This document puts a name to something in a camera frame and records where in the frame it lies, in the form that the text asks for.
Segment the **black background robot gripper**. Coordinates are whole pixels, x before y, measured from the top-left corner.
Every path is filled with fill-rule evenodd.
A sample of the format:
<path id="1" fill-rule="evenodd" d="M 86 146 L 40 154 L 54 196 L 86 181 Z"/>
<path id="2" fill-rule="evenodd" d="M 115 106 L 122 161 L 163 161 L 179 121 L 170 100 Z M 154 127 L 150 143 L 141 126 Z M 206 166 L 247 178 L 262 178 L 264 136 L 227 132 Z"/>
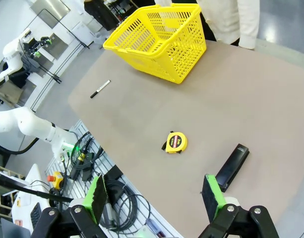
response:
<path id="1" fill-rule="evenodd" d="M 31 39 L 27 43 L 24 43 L 24 52 L 30 57 L 39 57 L 39 49 L 43 46 L 51 45 L 52 41 L 49 37 L 41 37 L 39 41 L 37 41 L 35 38 Z"/>

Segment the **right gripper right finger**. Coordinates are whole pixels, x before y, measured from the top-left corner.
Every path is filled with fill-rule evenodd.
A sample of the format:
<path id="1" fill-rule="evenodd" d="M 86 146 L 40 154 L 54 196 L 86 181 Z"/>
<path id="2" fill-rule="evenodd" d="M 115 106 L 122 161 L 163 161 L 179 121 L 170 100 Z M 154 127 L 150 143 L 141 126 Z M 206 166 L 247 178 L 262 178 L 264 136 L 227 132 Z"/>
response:
<path id="1" fill-rule="evenodd" d="M 209 225 L 199 235 L 201 238 L 277 238 L 278 232 L 268 210 L 261 205 L 249 210 L 227 203 L 214 175 L 204 176 L 201 191 Z"/>

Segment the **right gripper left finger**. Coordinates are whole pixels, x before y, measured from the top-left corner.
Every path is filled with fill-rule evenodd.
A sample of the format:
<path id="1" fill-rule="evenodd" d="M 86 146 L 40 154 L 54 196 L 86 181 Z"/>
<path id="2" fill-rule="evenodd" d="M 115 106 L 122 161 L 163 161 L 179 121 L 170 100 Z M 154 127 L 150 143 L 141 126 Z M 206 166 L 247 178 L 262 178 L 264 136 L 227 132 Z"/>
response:
<path id="1" fill-rule="evenodd" d="M 33 230 L 32 238 L 106 238 L 99 222 L 108 195 L 102 175 L 94 177 L 81 204 L 75 204 L 64 211 L 46 208 Z"/>

